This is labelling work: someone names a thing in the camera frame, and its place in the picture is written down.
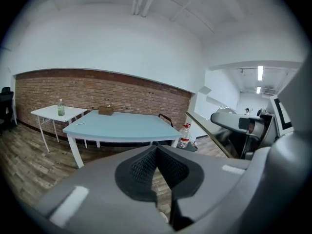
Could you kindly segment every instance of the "bottle with red cap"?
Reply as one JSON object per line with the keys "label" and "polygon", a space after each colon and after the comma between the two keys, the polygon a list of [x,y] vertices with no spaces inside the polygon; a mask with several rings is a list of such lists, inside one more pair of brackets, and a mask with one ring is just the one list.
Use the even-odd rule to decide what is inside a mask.
{"label": "bottle with red cap", "polygon": [[187,123],[183,125],[183,127],[181,128],[180,133],[182,134],[182,137],[177,144],[179,148],[187,147],[189,140],[190,140],[190,136],[191,136],[190,127],[191,125]]}

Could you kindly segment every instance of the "bottle label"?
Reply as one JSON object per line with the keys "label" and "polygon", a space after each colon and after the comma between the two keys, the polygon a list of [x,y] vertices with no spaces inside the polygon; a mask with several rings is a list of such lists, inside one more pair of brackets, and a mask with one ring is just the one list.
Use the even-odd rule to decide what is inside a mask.
{"label": "bottle label", "polygon": [[180,142],[186,144],[189,143],[189,140],[189,138],[181,138]]}

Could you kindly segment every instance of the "green bottle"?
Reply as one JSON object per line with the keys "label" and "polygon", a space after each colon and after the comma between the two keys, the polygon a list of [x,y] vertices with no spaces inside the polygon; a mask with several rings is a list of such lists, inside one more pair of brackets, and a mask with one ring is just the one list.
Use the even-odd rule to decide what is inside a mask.
{"label": "green bottle", "polygon": [[58,103],[58,116],[63,116],[65,114],[65,106],[62,99],[59,99]]}

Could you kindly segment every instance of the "baseboard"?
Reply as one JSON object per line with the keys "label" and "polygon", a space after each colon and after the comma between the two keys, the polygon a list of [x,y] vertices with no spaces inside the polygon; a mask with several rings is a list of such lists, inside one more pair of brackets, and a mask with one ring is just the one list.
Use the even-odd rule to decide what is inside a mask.
{"label": "baseboard", "polygon": [[[18,121],[18,123],[21,123],[24,126],[30,128],[30,129],[38,132],[38,133],[41,133],[39,128],[34,127],[32,125],[29,125],[29,124],[27,124],[27,123],[25,123],[19,119],[17,121]],[[55,139],[57,138],[55,134],[47,132],[45,130],[43,130],[43,134],[50,136],[52,138],[55,138]],[[64,136],[59,136],[58,139],[68,142],[68,139]],[[76,143],[84,145],[84,141],[82,139],[76,139]],[[95,141],[87,140],[87,145],[96,146],[97,143]],[[135,143],[101,142],[101,146],[105,146],[105,147],[141,147],[141,146],[148,146],[148,145],[150,145],[149,142],[135,142]]]}
{"label": "baseboard", "polygon": [[198,139],[198,138],[204,138],[204,137],[207,137],[208,135],[203,135],[203,136],[198,136],[198,137],[196,137],[196,139]]}

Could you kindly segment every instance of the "white tabletop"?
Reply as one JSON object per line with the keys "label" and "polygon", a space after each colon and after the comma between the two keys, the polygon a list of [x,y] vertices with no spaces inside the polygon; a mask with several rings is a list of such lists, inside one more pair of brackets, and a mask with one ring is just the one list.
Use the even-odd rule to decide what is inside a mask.
{"label": "white tabletop", "polygon": [[78,115],[81,115],[82,113],[84,113],[86,111],[87,111],[87,109],[84,109],[84,108],[66,107],[65,106],[65,115],[59,116],[58,115],[58,106],[53,105],[53,106],[37,109],[35,111],[32,111],[31,113],[33,115],[38,115],[40,117],[45,117],[48,119],[67,122],[70,119],[72,119]]}
{"label": "white tabletop", "polygon": [[176,129],[154,115],[114,112],[113,115],[106,116],[99,115],[98,110],[91,111],[65,127],[63,132],[86,139],[110,139],[112,142],[169,140],[181,136]]}

